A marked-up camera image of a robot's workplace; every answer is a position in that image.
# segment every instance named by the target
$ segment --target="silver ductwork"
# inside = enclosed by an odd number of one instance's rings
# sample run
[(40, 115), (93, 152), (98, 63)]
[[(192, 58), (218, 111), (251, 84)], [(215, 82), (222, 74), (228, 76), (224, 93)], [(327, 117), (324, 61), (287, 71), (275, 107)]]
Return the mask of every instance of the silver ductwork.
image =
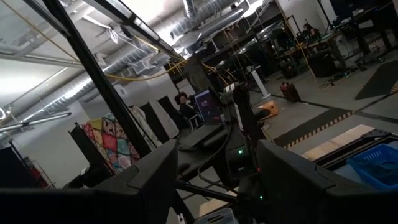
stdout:
[(198, 9), (193, 0), (182, 0), (185, 9), (185, 16), (189, 19), (195, 19), (198, 15)]
[[(194, 21), (186, 18), (184, 16), (184, 11), (181, 10), (175, 16), (166, 19), (162, 24), (154, 27), (154, 30), (158, 33), (165, 32), (166, 30), (168, 34), (173, 34), (177, 37), (187, 33), (205, 21), (205, 19), (211, 17), (214, 13), (229, 7), (235, 2), (236, 0), (205, 1), (198, 6), (198, 14)], [(136, 63), (153, 53), (155, 53), (155, 50), (147, 44), (141, 42), (133, 42), (131, 45), (127, 44), (121, 48), (121, 50), (118, 50), (115, 54), (106, 59), (109, 66), (104, 69), (104, 72), (113, 75), (118, 74), (120, 71), (126, 70), (125, 68), (132, 63)], [(150, 62), (153, 65), (162, 65), (167, 61), (168, 57), (167, 55), (156, 55)], [(40, 103), (31, 107), (19, 117), (22, 117), (21, 120), (23, 121), (28, 121), (30, 119), (38, 119), (51, 113), (56, 113), (94, 89), (95, 85), (93, 81), (90, 76), (84, 72), (65, 86), (42, 99)]]

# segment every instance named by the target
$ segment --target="colorful quilt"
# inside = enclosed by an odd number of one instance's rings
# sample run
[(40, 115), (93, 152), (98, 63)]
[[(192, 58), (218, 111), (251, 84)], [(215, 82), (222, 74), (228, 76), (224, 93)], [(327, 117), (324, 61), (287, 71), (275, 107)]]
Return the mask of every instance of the colorful quilt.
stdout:
[(115, 174), (122, 172), (140, 159), (112, 113), (82, 125), (86, 135), (96, 146)]

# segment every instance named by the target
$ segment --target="white cylinder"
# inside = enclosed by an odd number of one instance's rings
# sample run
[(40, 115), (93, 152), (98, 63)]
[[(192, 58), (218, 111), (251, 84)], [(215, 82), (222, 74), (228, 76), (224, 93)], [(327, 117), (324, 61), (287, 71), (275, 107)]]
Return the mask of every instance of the white cylinder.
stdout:
[(255, 70), (251, 71), (251, 74), (252, 74), (254, 80), (257, 83), (257, 86), (259, 87), (259, 89), (260, 89), (260, 91), (262, 93), (262, 98), (265, 99), (268, 96), (271, 96), (271, 94), (268, 93), (266, 88), (264, 87), (264, 84), (262, 84), (262, 81), (261, 81), (261, 79), (259, 77), (259, 74), (257, 74), (257, 72)]

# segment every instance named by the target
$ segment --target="black and yellow tape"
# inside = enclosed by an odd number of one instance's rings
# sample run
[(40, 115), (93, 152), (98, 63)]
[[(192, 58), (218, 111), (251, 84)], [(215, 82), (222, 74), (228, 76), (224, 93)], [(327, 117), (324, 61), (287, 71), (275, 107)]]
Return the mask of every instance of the black and yellow tape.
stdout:
[(289, 148), (297, 145), (298, 143), (300, 143), (300, 142), (302, 142), (302, 141), (304, 141), (304, 140), (306, 140), (306, 139), (318, 134), (319, 132), (321, 132), (321, 131), (323, 131), (323, 130), (325, 130), (327, 128), (330, 128), (331, 126), (343, 121), (344, 119), (349, 118), (353, 114), (354, 114), (354, 111), (349, 111), (349, 112), (339, 116), (338, 118), (334, 119), (333, 121), (330, 121), (329, 123), (324, 124), (324, 125), (320, 126), (317, 129), (314, 129), (313, 131), (310, 131), (309, 133), (307, 133), (306, 135), (300, 137), (299, 139), (296, 139), (296, 140), (292, 141), (288, 145), (284, 146), (284, 148), (285, 149), (289, 149)]
[(397, 91), (398, 91), (398, 81), (396, 81), (396, 83), (392, 87), (390, 94), (396, 93)]

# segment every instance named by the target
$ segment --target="person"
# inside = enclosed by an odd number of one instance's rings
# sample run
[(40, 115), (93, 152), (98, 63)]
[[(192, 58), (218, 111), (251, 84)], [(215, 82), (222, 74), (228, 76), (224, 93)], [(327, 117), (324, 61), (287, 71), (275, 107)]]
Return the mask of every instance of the person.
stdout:
[(179, 93), (177, 96), (175, 96), (174, 100), (178, 105), (180, 105), (180, 112), (184, 117), (190, 119), (197, 115), (195, 109), (187, 103), (188, 96), (186, 93)]
[(304, 30), (309, 36), (310, 40), (317, 40), (321, 37), (319, 30), (312, 27), (309, 23), (304, 24)]

